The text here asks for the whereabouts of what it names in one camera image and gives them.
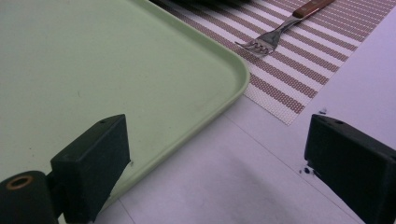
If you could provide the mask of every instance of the table surface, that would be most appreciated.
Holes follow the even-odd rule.
[[[396,148],[394,22],[396,9],[290,126],[243,96],[95,223],[363,223],[299,171],[310,117],[323,108]]]

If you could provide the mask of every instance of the green tray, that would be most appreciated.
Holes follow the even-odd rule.
[[[248,69],[146,0],[0,4],[0,180],[39,170],[96,121],[127,118],[108,203],[235,101]]]

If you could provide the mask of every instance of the woven placemat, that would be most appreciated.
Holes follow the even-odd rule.
[[[288,125],[396,6],[396,0],[335,0],[258,58],[234,41],[275,29],[307,0],[153,2],[243,57],[251,73],[245,95]]]

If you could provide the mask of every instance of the fork handle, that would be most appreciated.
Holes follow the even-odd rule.
[[[293,12],[293,16],[303,20],[314,14],[315,12],[319,11],[320,9],[323,9],[333,1],[334,0],[312,0],[307,4],[303,5],[302,7],[297,8]]]

